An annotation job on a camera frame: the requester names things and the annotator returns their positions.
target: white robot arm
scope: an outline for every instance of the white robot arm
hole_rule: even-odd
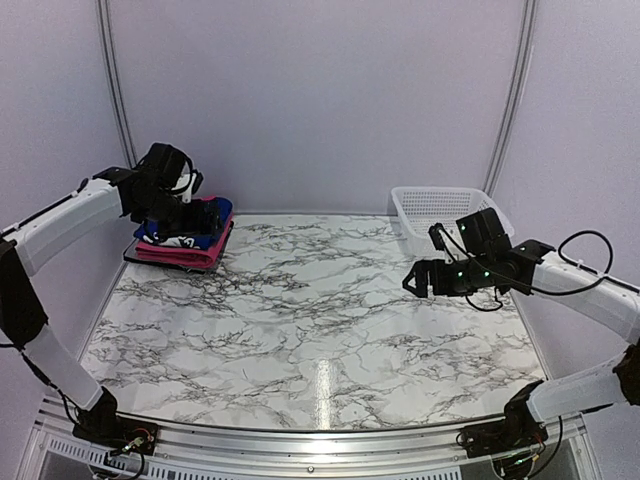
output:
[[[185,165],[189,172],[183,175]],[[184,153],[154,144],[134,169],[109,168],[45,210],[0,231],[0,330],[38,378],[78,408],[74,434],[79,437],[121,446],[127,430],[140,425],[116,416],[113,395],[60,344],[29,277],[77,239],[119,217],[129,216],[136,223],[152,220],[166,232],[179,232],[185,218],[197,216],[192,212],[196,207],[189,209],[188,204],[201,183],[202,175]]]
[[[565,414],[616,403],[640,405],[640,289],[608,274],[613,251],[604,236],[579,232],[607,242],[611,261],[600,273],[535,240],[512,247],[493,209],[464,217],[457,224],[464,248],[441,224],[434,225],[431,239],[448,260],[416,262],[403,282],[405,289],[418,297],[426,297],[430,286],[435,296],[469,296],[486,287],[503,294],[514,289],[580,312],[630,344],[624,353],[601,365],[526,386],[505,406],[504,420],[464,427],[460,444],[469,457],[546,440],[544,423]],[[458,250],[455,254],[450,245]]]
[[[544,262],[535,269],[532,286],[562,292],[588,286],[598,278],[584,268],[566,263],[557,253],[548,253],[544,256]],[[630,352],[635,350],[640,339],[640,295],[637,288],[622,287],[621,284],[623,282],[607,276],[598,286],[575,295],[534,293],[582,313],[634,346],[634,349],[601,365],[537,387],[527,401],[529,411],[537,422],[614,403],[638,401],[633,398],[632,392],[623,391],[620,378],[623,367],[619,366],[624,365],[625,358],[630,358]],[[640,370],[637,376],[640,381]]]

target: cable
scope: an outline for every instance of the cable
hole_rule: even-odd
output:
[[[69,420],[71,421],[71,423],[73,423],[76,427],[78,427],[80,430],[84,431],[85,433],[94,436],[94,434],[92,432],[89,432],[86,428],[84,428],[80,423],[78,423],[78,421],[73,418],[73,416],[71,415],[71,411],[69,410],[69,401],[71,401],[71,403],[73,403],[75,405],[75,403],[73,402],[73,400],[71,400],[70,398],[67,398],[67,396],[62,393],[62,390],[60,390],[58,387],[56,387],[55,385],[52,384],[52,387],[58,392],[58,395],[60,395],[60,398],[62,398],[62,404],[64,405],[64,411],[67,414],[67,417],[69,418]],[[144,430],[145,433],[147,434],[147,439],[151,436],[151,434],[146,430],[146,429],[140,429],[140,430]],[[121,442],[124,445],[129,445],[129,442],[127,442],[124,439],[119,439],[119,438],[108,438],[108,439],[104,439],[110,442]],[[110,478],[113,480],[137,480],[142,476],[142,473],[144,472],[144,467],[145,467],[145,458],[144,458],[144,454],[138,450],[137,448],[132,448],[131,449],[132,452],[136,452],[138,455],[140,455],[140,468],[138,469],[138,472],[132,476],[132,477],[121,477],[120,475],[116,476],[116,477],[103,477],[103,478]],[[94,472],[91,469],[91,465],[87,465],[89,467],[89,470],[91,470],[91,472],[96,475],[96,472]]]
[[[521,287],[530,289],[534,292],[538,292],[538,293],[543,293],[545,295],[549,295],[552,297],[564,297],[566,295],[575,295],[577,293],[582,293],[582,292],[586,292],[587,290],[591,290],[592,288],[597,287],[598,285],[600,285],[602,282],[604,282],[607,277],[606,274],[609,273],[609,271],[611,270],[611,266],[613,265],[613,246],[611,245],[611,242],[609,241],[609,239],[607,239],[607,237],[605,237],[603,234],[601,234],[600,232],[596,232],[595,230],[583,230],[580,232],[577,232],[577,234],[572,235],[571,237],[569,237],[567,240],[562,242],[562,246],[565,246],[567,244],[568,241],[573,240],[574,238],[576,238],[576,236],[580,236],[583,234],[587,234],[587,233],[593,233],[594,235],[598,236],[599,238],[602,238],[605,243],[607,244],[607,248],[609,250],[609,261],[607,262],[607,267],[605,268],[604,272],[603,272],[603,276],[601,278],[599,278],[598,280],[596,280],[595,282],[586,285],[584,287],[580,287],[580,288],[576,288],[575,290],[566,290],[563,292],[552,292],[550,290],[544,290],[542,288],[538,288],[538,287],[534,287],[533,285],[528,285],[526,283],[523,282],[519,282],[517,280],[514,280],[510,277],[507,277],[506,275],[501,275],[499,273],[494,272],[493,270],[485,267],[484,265],[482,265],[478,260],[476,260],[475,257],[472,257],[471,255],[469,255],[469,252],[467,252],[465,249],[463,249],[462,247],[460,247],[460,245],[453,239],[453,237],[451,235],[449,235],[449,232],[447,232],[444,228],[440,228],[440,231],[444,232],[444,234],[449,238],[449,240],[451,240],[451,243],[453,243],[455,245],[455,247],[460,250],[470,261],[474,262],[476,265],[478,265],[482,270],[484,270],[485,272],[489,272],[490,274],[498,277],[498,278],[502,278],[505,280],[508,280],[511,284],[513,285],[519,285]]]
[[[145,460],[145,457],[144,457],[144,453],[142,453],[140,450],[132,449],[131,451],[132,452],[136,452],[138,455],[140,455],[140,467],[138,468],[138,471],[132,477],[123,477],[121,474],[117,474],[117,475],[114,476],[109,471],[96,472],[96,471],[93,470],[93,468],[89,464],[87,464],[87,467],[89,467],[89,471],[94,476],[94,478],[99,478],[99,479],[102,479],[102,480],[138,480],[142,476],[142,474],[144,473],[144,467],[146,465],[146,460]]]
[[[540,473],[545,468],[547,468],[549,466],[551,461],[554,459],[554,457],[558,453],[558,450],[560,450],[560,444],[562,443],[562,434],[564,433],[564,426],[562,424],[562,417],[558,417],[558,422],[560,422],[560,433],[558,434],[558,443],[556,443],[556,448],[553,450],[553,452],[549,456],[549,459],[546,461],[546,463],[544,465],[542,465],[535,473],[532,473],[531,475],[529,475],[530,479],[540,475]]]
[[[500,300],[498,300],[498,297],[496,295],[495,300],[496,302],[498,302],[498,305],[495,307],[491,307],[491,308],[482,308],[477,306],[475,303],[473,303],[471,301],[471,298],[467,295],[464,297],[465,300],[467,301],[467,303],[469,305],[471,305],[473,308],[475,308],[476,310],[480,311],[480,312],[497,312],[498,310],[500,310],[502,307],[504,307],[504,303],[502,303]]]

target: white basket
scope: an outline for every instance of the white basket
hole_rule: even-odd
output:
[[[493,208],[507,235],[512,236],[513,227],[489,196],[475,188],[455,187],[396,187],[391,190],[402,230],[407,237],[409,250],[416,257],[425,259],[444,258],[444,252],[433,248],[429,227],[442,223],[444,228],[462,244],[456,220],[485,208]]]

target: white wall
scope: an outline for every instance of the white wall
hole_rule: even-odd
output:
[[[385,213],[480,187],[522,2],[113,2],[138,150],[172,142],[241,211]]]
[[[0,16],[0,226],[123,163],[93,2],[8,0]],[[89,235],[34,278],[49,322],[77,352],[119,265],[126,222]],[[0,333],[0,342],[5,342]],[[0,477],[14,478],[42,389],[0,351]]]
[[[540,2],[535,50],[495,199],[519,239],[558,245],[594,228],[615,249],[613,273],[640,284],[640,4]],[[598,240],[568,250],[602,267]],[[536,298],[522,305],[554,376],[595,365],[624,344]],[[640,408],[589,416],[604,477],[640,478]]]

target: marble table surface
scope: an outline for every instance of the marble table surface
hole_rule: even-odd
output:
[[[130,264],[83,365],[121,410],[200,424],[352,430],[500,413],[544,378],[516,308],[404,291],[413,260],[395,221],[238,216],[214,275]]]

